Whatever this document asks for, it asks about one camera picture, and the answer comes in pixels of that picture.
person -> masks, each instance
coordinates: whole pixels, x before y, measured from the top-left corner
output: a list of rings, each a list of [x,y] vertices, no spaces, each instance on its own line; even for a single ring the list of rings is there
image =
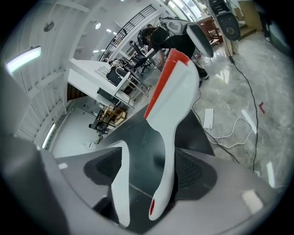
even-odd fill
[[[211,17],[215,20],[215,26],[220,30],[220,33],[224,40],[224,47],[225,47],[225,53],[228,56],[233,56],[233,54],[239,54],[239,43],[238,41],[230,41],[223,33],[222,29],[220,28],[218,21],[216,19],[215,14],[211,10],[211,7],[209,5],[209,0],[197,0],[197,2],[205,5],[207,9],[209,10],[209,13]]]
[[[268,30],[268,27],[271,24],[271,19],[269,18],[266,11],[258,3],[255,3],[255,8],[260,18],[261,28],[262,28],[264,37],[268,42],[270,42],[271,33]]]
[[[162,49],[175,48],[176,50],[184,53],[191,59],[191,57],[194,54],[196,46],[190,39],[189,35],[174,35],[171,37],[168,37],[168,35],[169,33],[161,27],[152,27],[145,29],[145,36],[147,42],[150,43],[150,45],[155,51],[159,51],[159,66],[162,66],[164,64],[164,55],[162,53]],[[205,69],[200,68],[196,64],[195,66],[198,70],[200,78],[207,79],[209,77]]]

black mesh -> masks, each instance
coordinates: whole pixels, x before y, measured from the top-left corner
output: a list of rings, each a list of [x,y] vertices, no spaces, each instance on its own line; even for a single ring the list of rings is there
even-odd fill
[[[84,173],[97,185],[111,185],[121,167],[121,154],[119,147],[88,161]]]
[[[179,148],[175,148],[175,173],[176,200],[198,200],[214,187],[217,180],[212,166]]]

black shoe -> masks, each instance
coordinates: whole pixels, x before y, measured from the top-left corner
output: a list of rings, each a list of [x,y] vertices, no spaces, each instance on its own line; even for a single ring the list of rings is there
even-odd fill
[[[207,74],[206,70],[204,68],[199,68],[199,77],[203,79],[208,79],[209,75]]]

wooden chair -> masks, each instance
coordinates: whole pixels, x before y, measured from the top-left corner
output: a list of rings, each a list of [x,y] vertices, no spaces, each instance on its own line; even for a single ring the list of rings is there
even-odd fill
[[[199,26],[203,30],[210,43],[213,43],[215,39],[220,43],[224,42],[222,36],[219,34],[219,29],[215,26],[213,19],[207,20],[206,22],[199,24]]]

